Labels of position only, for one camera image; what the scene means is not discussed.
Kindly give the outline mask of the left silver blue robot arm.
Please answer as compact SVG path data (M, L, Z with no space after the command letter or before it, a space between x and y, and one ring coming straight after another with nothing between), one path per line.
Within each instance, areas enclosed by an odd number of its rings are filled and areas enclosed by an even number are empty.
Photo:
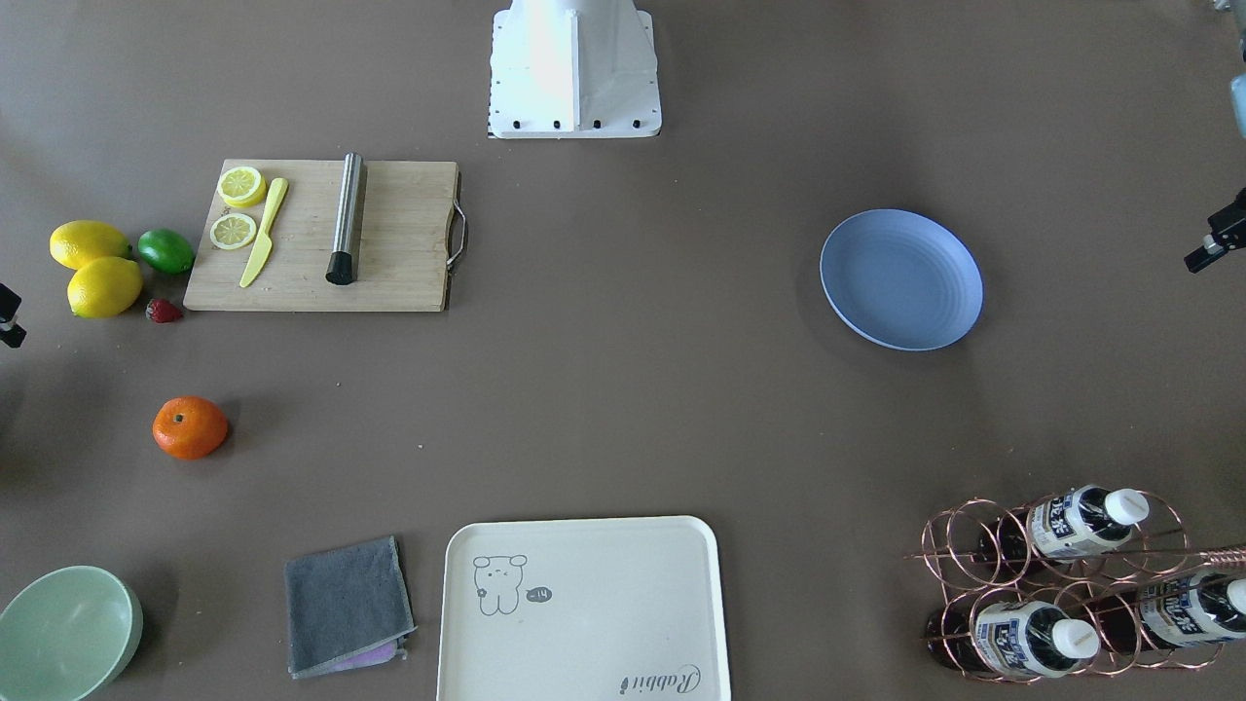
M1241 136L1245 136L1245 75L1234 77L1229 83L1229 97L1234 107ZM1209 232L1202 235L1201 244L1184 258L1190 274L1206 270L1211 263L1227 256L1230 252L1242 252L1245 247L1245 188L1234 195L1234 200L1207 217Z

